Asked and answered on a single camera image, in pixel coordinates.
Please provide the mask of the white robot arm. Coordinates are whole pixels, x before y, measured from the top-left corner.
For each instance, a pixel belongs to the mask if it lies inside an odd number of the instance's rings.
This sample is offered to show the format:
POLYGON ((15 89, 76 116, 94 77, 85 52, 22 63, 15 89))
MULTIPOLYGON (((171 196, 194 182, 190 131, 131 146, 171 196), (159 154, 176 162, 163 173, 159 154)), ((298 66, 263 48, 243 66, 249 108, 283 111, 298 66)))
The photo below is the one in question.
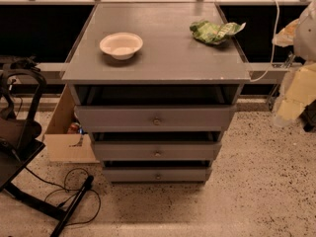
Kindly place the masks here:
POLYGON ((294 54, 305 64, 293 73, 281 101, 276 104, 274 124, 282 127, 299 118, 316 100, 316 0, 312 0, 293 28, 294 54))

